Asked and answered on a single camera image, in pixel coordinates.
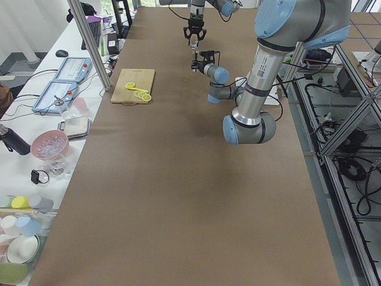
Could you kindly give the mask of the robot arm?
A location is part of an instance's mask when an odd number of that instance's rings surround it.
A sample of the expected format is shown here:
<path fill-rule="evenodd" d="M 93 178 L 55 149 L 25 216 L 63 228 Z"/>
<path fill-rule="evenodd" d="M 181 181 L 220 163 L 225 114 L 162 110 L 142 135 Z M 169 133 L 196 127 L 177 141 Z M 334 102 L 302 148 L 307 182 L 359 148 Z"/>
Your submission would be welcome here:
<path fill-rule="evenodd" d="M 205 4 L 210 4 L 218 11 L 220 18 L 227 22 L 241 6 L 241 1 L 213 0 L 213 1 L 159 1 L 160 5 L 167 5 L 169 10 L 182 20 L 187 21 L 183 28 L 184 37 L 188 40 L 191 48 L 196 48 L 203 41 L 207 30 L 204 28 Z M 182 17 L 172 9 L 172 5 L 187 4 L 190 7 L 189 17 Z"/>
<path fill-rule="evenodd" d="M 228 87 L 229 72 L 216 65 L 212 51 L 191 68 L 210 78 L 208 100 L 236 98 L 237 106 L 223 119 L 223 134 L 230 144 L 261 144 L 276 132 L 274 118 L 262 109 L 286 54 L 298 42 L 305 49 L 343 42 L 350 30 L 351 1 L 261 1 L 255 18 L 258 48 L 243 87 Z"/>

